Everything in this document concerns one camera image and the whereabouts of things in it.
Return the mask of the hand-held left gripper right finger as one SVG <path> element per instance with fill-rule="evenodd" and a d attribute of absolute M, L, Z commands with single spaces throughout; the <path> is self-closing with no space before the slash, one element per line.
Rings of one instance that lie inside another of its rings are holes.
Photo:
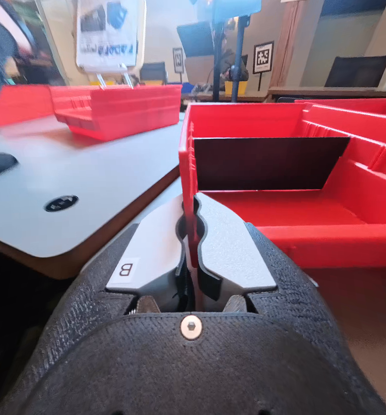
<path fill-rule="evenodd" d="M 199 237 L 198 284 L 208 312 L 221 312 L 234 295 L 277 289 L 246 223 L 204 193 L 195 195 Z"/>

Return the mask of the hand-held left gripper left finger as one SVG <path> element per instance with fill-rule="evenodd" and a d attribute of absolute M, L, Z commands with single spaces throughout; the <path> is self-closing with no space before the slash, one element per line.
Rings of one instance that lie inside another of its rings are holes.
<path fill-rule="evenodd" d="M 113 270 L 106 291 L 150 296 L 161 312 L 194 310 L 194 286 L 187 266 L 182 195 L 138 224 Z"/>

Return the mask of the red bin with black divider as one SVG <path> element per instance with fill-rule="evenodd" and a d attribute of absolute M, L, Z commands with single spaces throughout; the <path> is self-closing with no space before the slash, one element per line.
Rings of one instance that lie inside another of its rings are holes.
<path fill-rule="evenodd" d="M 386 267 L 386 115 L 304 103 L 191 103 L 179 168 L 302 268 Z"/>

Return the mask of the black round table grommet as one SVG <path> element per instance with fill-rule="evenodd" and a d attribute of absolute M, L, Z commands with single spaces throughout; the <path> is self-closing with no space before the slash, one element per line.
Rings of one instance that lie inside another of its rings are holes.
<path fill-rule="evenodd" d="M 70 209 L 78 202 L 79 198 L 76 195 L 64 195 L 48 201 L 43 208 L 48 213 L 56 213 Z"/>

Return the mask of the red plastic bin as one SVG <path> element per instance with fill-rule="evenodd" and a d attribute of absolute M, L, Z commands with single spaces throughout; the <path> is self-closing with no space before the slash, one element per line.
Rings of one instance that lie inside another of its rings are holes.
<path fill-rule="evenodd" d="M 0 127 L 53 114 L 50 86 L 4 86 L 0 91 Z"/>
<path fill-rule="evenodd" d="M 50 87 L 54 114 L 73 134 L 109 142 L 179 122 L 180 84 Z"/>
<path fill-rule="evenodd" d="M 320 105 L 350 111 L 386 115 L 386 97 L 362 97 L 348 99 L 295 99 L 294 102 L 304 103 L 307 108 L 310 108 L 313 105 Z"/>

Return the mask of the black light stand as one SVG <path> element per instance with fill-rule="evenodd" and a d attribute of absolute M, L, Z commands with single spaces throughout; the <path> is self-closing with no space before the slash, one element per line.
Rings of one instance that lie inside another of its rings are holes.
<path fill-rule="evenodd" d="M 244 30 L 248 23 L 248 16 L 240 16 L 237 24 L 237 42 L 235 52 L 235 63 L 231 69 L 232 75 L 232 97 L 231 102 L 236 103 L 238 98 L 239 83 L 242 77 L 241 62 L 242 62 L 242 46 L 244 40 Z"/>
<path fill-rule="evenodd" d="M 213 44 L 214 44 L 214 65 L 213 65 L 213 86 L 212 101 L 219 102 L 220 96 L 220 64 L 222 54 L 223 23 L 213 23 Z"/>

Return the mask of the small fiducial marker sign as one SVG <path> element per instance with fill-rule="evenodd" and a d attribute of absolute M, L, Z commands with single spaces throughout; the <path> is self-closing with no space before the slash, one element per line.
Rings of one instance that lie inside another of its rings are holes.
<path fill-rule="evenodd" d="M 180 77 L 180 83 L 183 84 L 183 74 L 184 74 L 184 55 L 183 48 L 177 47 L 173 48 L 173 62 L 174 62 L 174 72 Z"/>

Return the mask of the large fiducial marker sign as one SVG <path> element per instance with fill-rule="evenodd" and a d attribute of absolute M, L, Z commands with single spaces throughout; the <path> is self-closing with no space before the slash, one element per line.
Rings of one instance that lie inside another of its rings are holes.
<path fill-rule="evenodd" d="M 261 91 L 262 75 L 272 71 L 274 41 L 254 45 L 253 75 L 259 75 L 258 92 Z"/>

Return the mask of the black flat panel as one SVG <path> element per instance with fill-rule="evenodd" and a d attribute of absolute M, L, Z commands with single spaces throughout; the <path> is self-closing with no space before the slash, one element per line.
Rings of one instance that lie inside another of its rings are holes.
<path fill-rule="evenodd" d="M 176 30 L 186 58 L 214 55 L 212 29 L 208 21 L 179 25 Z"/>

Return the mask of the small instruction poster on stand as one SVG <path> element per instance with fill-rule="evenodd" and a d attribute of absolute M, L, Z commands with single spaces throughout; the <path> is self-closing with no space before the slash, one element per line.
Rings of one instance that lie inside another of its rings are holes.
<path fill-rule="evenodd" d="M 131 78 L 144 63 L 146 1 L 76 1 L 76 65 L 95 75 L 101 87 L 103 76 L 112 75 L 134 88 Z"/>

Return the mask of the led light panel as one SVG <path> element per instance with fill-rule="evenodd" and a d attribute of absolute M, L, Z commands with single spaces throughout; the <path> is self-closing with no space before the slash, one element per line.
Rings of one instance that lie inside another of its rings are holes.
<path fill-rule="evenodd" d="M 259 13 L 261 0 L 214 0 L 212 1 L 212 22 L 224 23 L 234 17 Z"/>

